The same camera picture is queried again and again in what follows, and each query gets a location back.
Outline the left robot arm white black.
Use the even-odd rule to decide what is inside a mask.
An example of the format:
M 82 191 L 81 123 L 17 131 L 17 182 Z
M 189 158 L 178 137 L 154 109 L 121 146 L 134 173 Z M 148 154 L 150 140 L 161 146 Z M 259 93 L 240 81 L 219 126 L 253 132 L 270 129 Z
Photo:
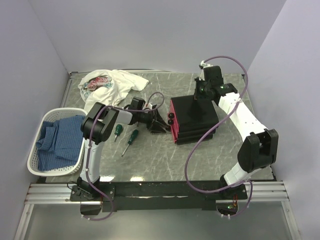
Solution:
M 100 194 L 100 162 L 105 142 L 110 138 L 116 124 L 144 124 L 152 134 L 165 134 L 169 125 L 161 117 L 157 106 L 147 104 L 140 97 L 134 97 L 124 109 L 106 106 L 100 102 L 93 105 L 81 124 L 85 152 L 84 166 L 77 179 L 86 200 L 94 201 Z

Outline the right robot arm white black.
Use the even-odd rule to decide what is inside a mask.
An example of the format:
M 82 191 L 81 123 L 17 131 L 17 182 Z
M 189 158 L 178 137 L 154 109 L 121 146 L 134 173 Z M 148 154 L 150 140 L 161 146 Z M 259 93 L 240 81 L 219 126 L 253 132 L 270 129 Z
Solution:
M 279 135 L 275 129 L 268 129 L 256 119 L 233 84 L 224 83 L 219 66 L 203 62 L 200 69 L 200 76 L 195 79 L 195 99 L 215 102 L 242 138 L 237 163 L 222 176 L 218 188 L 219 195 L 228 200 L 236 194 L 238 184 L 276 161 Z

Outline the black drawer cabinet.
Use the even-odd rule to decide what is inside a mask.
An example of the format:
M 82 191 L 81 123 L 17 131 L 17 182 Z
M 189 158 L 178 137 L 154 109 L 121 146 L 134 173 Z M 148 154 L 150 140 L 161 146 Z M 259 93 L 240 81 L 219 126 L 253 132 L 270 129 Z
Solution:
M 176 145 L 196 143 L 219 122 L 210 100 L 195 100 L 193 95 L 172 97 L 167 114 Z

